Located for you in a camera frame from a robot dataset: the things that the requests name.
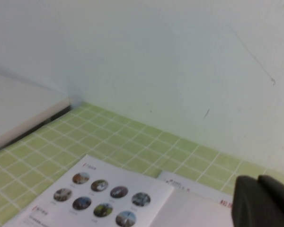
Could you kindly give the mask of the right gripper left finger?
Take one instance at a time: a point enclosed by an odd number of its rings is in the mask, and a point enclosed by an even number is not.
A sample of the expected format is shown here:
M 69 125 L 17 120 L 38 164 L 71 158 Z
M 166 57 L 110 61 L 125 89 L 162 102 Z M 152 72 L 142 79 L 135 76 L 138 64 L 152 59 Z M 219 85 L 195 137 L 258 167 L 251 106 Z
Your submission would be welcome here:
M 239 176 L 236 179 L 231 210 L 235 227 L 278 227 L 280 213 L 269 194 L 256 179 Z

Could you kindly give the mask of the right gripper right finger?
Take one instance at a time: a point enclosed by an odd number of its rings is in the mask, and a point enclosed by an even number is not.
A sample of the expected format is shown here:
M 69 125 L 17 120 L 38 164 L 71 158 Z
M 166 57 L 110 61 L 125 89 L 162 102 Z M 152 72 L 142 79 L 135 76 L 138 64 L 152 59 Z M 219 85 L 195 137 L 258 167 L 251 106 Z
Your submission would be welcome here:
M 284 184 L 268 175 L 260 175 L 258 182 L 284 214 Z

